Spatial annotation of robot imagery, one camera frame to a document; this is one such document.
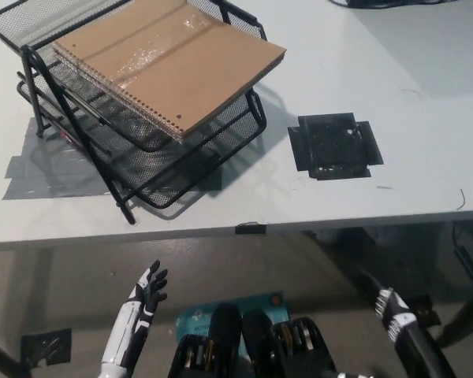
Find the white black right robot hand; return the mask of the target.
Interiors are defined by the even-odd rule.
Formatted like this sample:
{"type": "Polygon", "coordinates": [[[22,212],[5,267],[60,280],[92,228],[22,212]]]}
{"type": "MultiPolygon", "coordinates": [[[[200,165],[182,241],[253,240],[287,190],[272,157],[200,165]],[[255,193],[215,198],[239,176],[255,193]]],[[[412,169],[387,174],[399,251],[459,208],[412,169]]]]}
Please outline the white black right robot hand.
{"type": "Polygon", "coordinates": [[[455,378],[456,374],[430,333],[391,288],[378,291],[374,310],[409,377],[455,378]]]}

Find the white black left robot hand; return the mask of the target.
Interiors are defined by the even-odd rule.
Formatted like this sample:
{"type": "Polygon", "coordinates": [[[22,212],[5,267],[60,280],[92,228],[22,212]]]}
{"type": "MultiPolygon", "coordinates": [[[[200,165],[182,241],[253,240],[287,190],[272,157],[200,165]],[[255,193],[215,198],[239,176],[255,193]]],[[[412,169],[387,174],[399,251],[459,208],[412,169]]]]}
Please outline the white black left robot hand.
{"type": "Polygon", "coordinates": [[[167,273],[160,269],[160,261],[155,261],[136,282],[108,338],[101,360],[101,377],[132,376],[158,304],[167,298],[162,292],[167,273]]]}

